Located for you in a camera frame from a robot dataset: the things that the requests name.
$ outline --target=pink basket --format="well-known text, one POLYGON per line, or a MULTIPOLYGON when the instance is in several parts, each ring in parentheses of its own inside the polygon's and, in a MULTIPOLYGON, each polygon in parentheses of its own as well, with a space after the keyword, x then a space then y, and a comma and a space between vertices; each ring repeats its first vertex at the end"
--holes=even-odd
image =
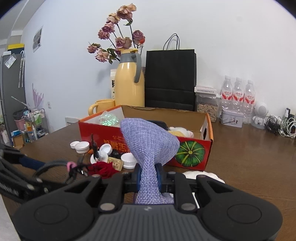
POLYGON ((15 123, 17 125, 17 128, 21 131, 25 130, 24 124, 25 124, 25 117, 23 116, 20 120, 15 120, 15 123))

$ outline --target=red fabric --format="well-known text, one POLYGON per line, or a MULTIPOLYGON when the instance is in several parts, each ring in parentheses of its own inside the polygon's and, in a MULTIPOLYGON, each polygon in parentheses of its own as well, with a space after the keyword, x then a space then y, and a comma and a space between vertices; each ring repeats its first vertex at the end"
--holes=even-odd
POLYGON ((110 178, 113 174, 117 173, 118 171, 113 168, 112 162, 106 163, 103 161, 98 161, 90 166, 87 167, 88 175, 99 174, 101 178, 110 178))

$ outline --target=yellow mug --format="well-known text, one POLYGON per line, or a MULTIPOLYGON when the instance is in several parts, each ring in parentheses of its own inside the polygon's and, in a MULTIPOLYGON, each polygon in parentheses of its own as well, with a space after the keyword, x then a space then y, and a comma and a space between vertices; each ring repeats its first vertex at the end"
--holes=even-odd
POLYGON ((92 104, 89 107, 89 115, 94 114, 94 108, 96 108, 96 113, 110 109, 115 106, 115 100, 113 99, 104 99, 97 100, 96 103, 92 104))

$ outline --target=plastic bag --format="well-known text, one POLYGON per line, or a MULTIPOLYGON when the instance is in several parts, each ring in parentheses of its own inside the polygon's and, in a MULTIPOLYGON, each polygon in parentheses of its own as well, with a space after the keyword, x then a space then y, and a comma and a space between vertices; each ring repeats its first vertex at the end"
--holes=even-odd
POLYGON ((116 115, 104 111, 98 118, 98 124, 103 126, 115 126, 119 124, 119 120, 116 115))
POLYGON ((12 54, 10 56, 10 58, 5 62, 6 67, 10 68, 13 65, 13 63, 15 62, 16 59, 17 59, 17 57, 15 56, 15 54, 12 54))

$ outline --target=yellow thermos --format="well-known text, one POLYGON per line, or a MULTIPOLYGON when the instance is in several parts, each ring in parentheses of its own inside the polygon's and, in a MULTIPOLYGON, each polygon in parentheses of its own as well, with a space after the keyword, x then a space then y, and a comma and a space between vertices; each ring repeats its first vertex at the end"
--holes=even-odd
POLYGON ((115 105, 145 106, 145 85, 141 55, 137 49, 121 51, 115 74, 115 105))

